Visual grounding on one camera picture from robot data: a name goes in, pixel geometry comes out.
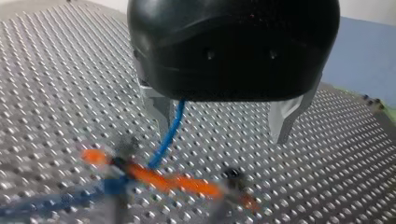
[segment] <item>blue tube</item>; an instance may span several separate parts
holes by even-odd
[[[105,193],[100,188],[100,183],[87,186],[62,194],[49,194],[38,198],[28,198],[20,203],[0,208],[0,222],[9,221],[11,218],[26,218],[32,214],[47,214],[50,211],[66,209],[73,205],[80,205],[87,201],[102,198]]]
[[[177,128],[178,128],[178,126],[180,126],[181,119],[183,118],[183,111],[184,111],[185,103],[186,102],[184,100],[181,100],[178,103],[177,114],[174,119],[174,122],[172,123],[172,126],[169,129],[168,134],[163,139],[163,142],[161,143],[160,148],[154,153],[153,158],[148,163],[149,169],[152,169],[152,170],[157,169],[158,166],[161,164],[161,160],[163,159],[163,156],[166,154],[166,149],[168,149],[169,145],[171,145],[173,137],[176,134]]]

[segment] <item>wall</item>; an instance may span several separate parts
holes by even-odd
[[[396,25],[395,0],[339,0],[341,15],[363,21]]]
[[[396,27],[342,18],[322,81],[396,108]]]
[[[88,0],[88,1],[94,2],[96,4],[105,7],[111,7],[125,14],[126,14],[126,8],[128,6],[128,0]]]

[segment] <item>metal table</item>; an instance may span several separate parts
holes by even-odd
[[[76,144],[139,141],[146,162],[159,145],[141,103],[121,14],[67,4],[0,23],[0,204],[100,178]],[[240,167],[258,213],[234,207],[219,223],[387,223],[396,216],[395,127],[359,96],[321,84],[286,145],[275,145],[266,103],[188,103],[162,174],[216,180]],[[131,189],[130,223],[204,223],[212,202]],[[32,223],[108,223],[111,204],[32,217]]]

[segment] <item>orange tube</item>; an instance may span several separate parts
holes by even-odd
[[[250,209],[252,211],[257,211],[259,210],[259,205],[254,201],[254,199],[248,195],[248,194],[244,194],[241,197],[241,203],[242,205],[244,205],[247,209]]]
[[[109,162],[107,155],[100,149],[85,149],[82,151],[81,158],[94,165],[108,164]]]
[[[141,181],[147,185],[154,185],[154,187],[160,191],[168,192],[175,186],[163,176],[156,174],[155,172],[145,169],[137,164],[130,164],[128,166],[128,173],[133,175],[138,181]]]
[[[186,191],[193,193],[202,193],[213,199],[219,199],[223,196],[221,189],[214,184],[206,183],[202,179],[190,179],[181,175],[172,178],[172,181]]]

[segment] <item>blue cable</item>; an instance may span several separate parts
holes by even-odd
[[[163,139],[163,142],[161,143],[160,148],[154,153],[153,158],[148,163],[149,169],[154,170],[154,169],[157,169],[158,166],[160,166],[163,156],[166,154],[166,149],[168,149],[169,145],[171,145],[172,140],[176,134],[177,128],[178,128],[178,126],[180,126],[181,119],[183,118],[183,111],[184,111],[185,103],[186,102],[184,100],[181,100],[178,103],[177,113],[176,113],[174,122],[172,123],[172,126],[169,129],[168,134]]]
[[[154,157],[148,163],[149,169],[156,169],[166,154],[166,149],[171,145],[173,137],[176,134],[177,128],[180,126],[183,118],[185,101],[179,102],[177,107],[177,115],[174,122],[169,129],[168,134],[163,139],[159,149],[154,153]],[[106,178],[100,181],[99,184],[90,184],[88,187],[79,187],[74,192],[67,192],[65,194],[46,195],[39,199],[30,200],[30,202],[21,202],[13,206],[0,207],[0,221],[2,218],[21,218],[29,217],[33,213],[47,214],[50,211],[66,209],[73,205],[84,204],[87,201],[98,200],[106,194],[114,195],[124,191],[128,183],[134,181],[128,175],[123,175],[120,178]],[[92,189],[92,193],[87,193],[87,189]]]

